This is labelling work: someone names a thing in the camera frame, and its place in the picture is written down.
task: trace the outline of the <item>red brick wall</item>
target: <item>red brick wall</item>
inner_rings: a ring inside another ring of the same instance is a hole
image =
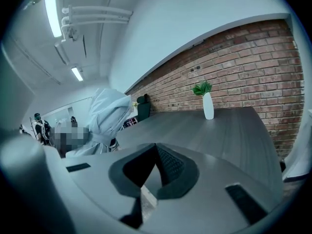
[[[127,94],[133,101],[148,94],[151,113],[202,110],[202,98],[191,91],[202,80],[213,84],[214,108],[254,107],[280,157],[290,152],[300,125],[304,82],[299,52],[284,20],[251,23],[207,38]]]

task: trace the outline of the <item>chair backrest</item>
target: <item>chair backrest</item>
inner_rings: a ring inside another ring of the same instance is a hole
[[[147,94],[140,96],[136,101],[139,103],[137,106],[137,121],[140,122],[150,116],[151,103],[147,101]]]

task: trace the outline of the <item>man in black shirt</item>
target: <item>man in black shirt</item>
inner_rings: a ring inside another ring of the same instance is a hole
[[[44,145],[49,145],[50,144],[49,132],[51,129],[49,123],[46,120],[44,120],[44,124],[43,124],[39,113],[35,114],[35,120],[37,122],[35,129],[38,134],[38,139],[40,143],[43,142]]]

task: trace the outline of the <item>white wall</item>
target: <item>white wall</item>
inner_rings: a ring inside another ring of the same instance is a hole
[[[58,110],[57,112],[49,115],[42,115],[41,116],[44,120],[49,122],[51,127],[56,127],[57,123],[60,120],[70,121],[70,116],[67,108],[62,110]]]
[[[74,116],[77,120],[78,127],[85,127],[87,125],[87,117],[89,113],[89,108],[91,105],[92,98],[86,98],[84,100],[77,101],[75,103],[72,103]]]
[[[92,82],[77,81],[76,85],[55,86],[53,88],[47,88],[46,90],[39,91],[25,113],[22,123],[28,128],[30,127],[29,117],[33,119],[35,113],[45,115],[61,107],[67,108],[72,106],[74,112],[76,108],[77,111],[80,110],[81,113],[84,113],[89,109],[90,105],[90,101],[85,99],[92,97],[98,88],[108,87],[107,80],[101,79]]]
[[[200,40],[288,14],[283,0],[139,0],[115,53],[110,85],[125,92]]]
[[[12,69],[0,51],[0,128],[18,129],[34,94]]]

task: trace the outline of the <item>white pipe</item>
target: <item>white pipe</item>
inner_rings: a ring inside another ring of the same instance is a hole
[[[62,26],[63,28],[67,28],[67,27],[71,27],[71,26],[75,26],[75,25],[84,25],[84,24],[92,24],[92,23],[123,23],[123,24],[127,24],[127,21],[83,21],[83,22],[75,22],[75,23],[71,23],[71,24],[65,24]]]
[[[115,12],[115,13],[120,13],[120,14],[126,14],[126,15],[132,15],[133,11],[129,10],[123,10],[123,9],[117,9],[117,8],[112,8],[112,7],[105,7],[105,6],[76,6],[72,7],[73,10],[100,10],[100,11],[110,11],[110,12]],[[62,8],[62,12],[64,14],[68,13],[68,8]]]
[[[73,22],[73,8],[71,5],[68,6],[68,20],[69,23]]]
[[[117,16],[117,15],[107,15],[107,14],[92,14],[92,15],[73,15],[72,18],[75,19],[84,19],[84,18],[111,18],[111,19],[119,19],[121,21],[129,21],[129,18]],[[69,21],[69,16],[62,18],[62,25],[65,24],[65,21]]]

